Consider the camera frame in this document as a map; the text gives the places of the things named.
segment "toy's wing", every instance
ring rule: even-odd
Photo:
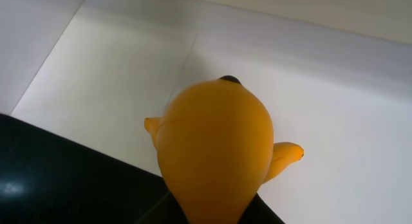
[[[300,160],[303,156],[303,149],[297,144],[282,142],[273,145],[273,156],[266,175],[265,182],[275,178],[291,163]]]
[[[152,137],[153,146],[156,147],[156,135],[160,125],[160,117],[145,118],[144,128]]]

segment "rubber toy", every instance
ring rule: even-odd
[[[233,76],[187,88],[144,125],[189,223],[237,223],[262,183],[303,156],[274,144],[268,111]]]

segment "toy duck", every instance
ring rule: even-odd
[[[233,76],[187,88],[144,125],[189,223],[237,223],[259,187],[303,157],[273,144],[268,111]]]

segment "black tip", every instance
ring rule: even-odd
[[[236,77],[233,77],[232,75],[226,75],[226,76],[221,77],[220,79],[221,80],[227,80],[229,82],[234,82],[234,83],[237,83],[239,85],[242,85],[242,83],[240,83],[240,81]]]

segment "beige ceiling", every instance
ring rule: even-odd
[[[205,0],[412,44],[412,0]]]

